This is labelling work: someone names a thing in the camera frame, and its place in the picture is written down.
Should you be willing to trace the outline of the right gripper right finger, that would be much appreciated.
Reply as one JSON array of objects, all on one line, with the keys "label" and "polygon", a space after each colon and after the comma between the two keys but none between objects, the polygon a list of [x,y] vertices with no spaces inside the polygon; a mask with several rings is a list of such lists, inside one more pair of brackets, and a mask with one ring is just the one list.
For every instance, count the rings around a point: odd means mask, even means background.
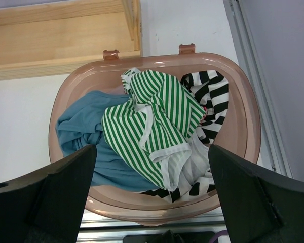
[{"label": "right gripper right finger", "polygon": [[218,145],[209,162],[231,242],[304,242],[304,182]]}]

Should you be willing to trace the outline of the green white striped tank top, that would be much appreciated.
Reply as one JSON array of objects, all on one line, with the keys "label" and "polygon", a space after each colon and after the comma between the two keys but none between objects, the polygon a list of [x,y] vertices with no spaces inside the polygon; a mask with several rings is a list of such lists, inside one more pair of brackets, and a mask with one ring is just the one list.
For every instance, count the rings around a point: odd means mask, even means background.
[{"label": "green white striped tank top", "polygon": [[174,191],[192,154],[188,142],[204,111],[173,75],[131,68],[121,80],[130,97],[105,110],[105,140],[145,179]]}]

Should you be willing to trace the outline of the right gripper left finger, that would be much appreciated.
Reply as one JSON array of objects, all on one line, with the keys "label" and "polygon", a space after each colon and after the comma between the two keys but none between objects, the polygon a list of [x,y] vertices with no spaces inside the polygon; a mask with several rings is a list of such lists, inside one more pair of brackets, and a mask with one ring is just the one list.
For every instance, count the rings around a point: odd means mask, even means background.
[{"label": "right gripper left finger", "polygon": [[97,150],[0,183],[0,242],[76,242]]}]

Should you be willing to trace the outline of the red white striped tank top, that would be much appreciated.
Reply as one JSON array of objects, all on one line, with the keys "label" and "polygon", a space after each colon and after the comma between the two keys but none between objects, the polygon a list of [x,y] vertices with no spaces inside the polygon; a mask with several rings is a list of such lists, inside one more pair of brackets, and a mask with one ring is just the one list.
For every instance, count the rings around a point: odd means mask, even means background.
[{"label": "red white striped tank top", "polygon": [[202,107],[202,109],[203,109],[203,111],[204,111],[204,115],[203,115],[203,117],[201,118],[201,120],[200,120],[200,124],[205,120],[205,118],[206,118],[206,116],[207,116],[207,108],[205,107],[205,106],[201,106]]}]

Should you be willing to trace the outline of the blue tank top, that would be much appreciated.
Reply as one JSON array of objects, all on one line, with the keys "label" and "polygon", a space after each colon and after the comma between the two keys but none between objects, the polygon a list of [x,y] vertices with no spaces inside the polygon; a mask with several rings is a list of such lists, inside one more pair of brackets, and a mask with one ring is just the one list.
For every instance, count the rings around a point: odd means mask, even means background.
[{"label": "blue tank top", "polygon": [[101,120],[104,111],[128,101],[129,95],[91,91],[70,105],[58,118],[55,131],[63,156],[95,145],[97,156],[92,186],[113,186],[130,192],[155,190],[157,186],[129,167],[106,143]]}]

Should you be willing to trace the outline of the mauve pink tank top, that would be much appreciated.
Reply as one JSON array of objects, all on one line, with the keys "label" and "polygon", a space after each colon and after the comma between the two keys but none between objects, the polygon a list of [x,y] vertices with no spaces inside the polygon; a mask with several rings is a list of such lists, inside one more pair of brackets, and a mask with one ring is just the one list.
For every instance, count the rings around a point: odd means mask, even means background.
[{"label": "mauve pink tank top", "polygon": [[111,89],[109,92],[109,94],[113,94],[113,95],[126,95],[126,91],[124,89],[124,87],[122,85],[117,86],[116,88]]}]

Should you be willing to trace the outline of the black white striped tank top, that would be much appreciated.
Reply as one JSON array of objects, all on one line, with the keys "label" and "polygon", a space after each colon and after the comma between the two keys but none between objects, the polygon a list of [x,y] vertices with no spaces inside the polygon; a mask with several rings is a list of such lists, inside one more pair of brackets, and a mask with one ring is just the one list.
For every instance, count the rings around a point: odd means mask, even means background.
[{"label": "black white striped tank top", "polygon": [[229,83],[218,71],[188,73],[180,82],[206,114],[188,142],[192,154],[182,168],[176,190],[171,192],[158,188],[143,192],[169,203],[191,201],[215,190],[208,147],[222,128],[229,106]]}]

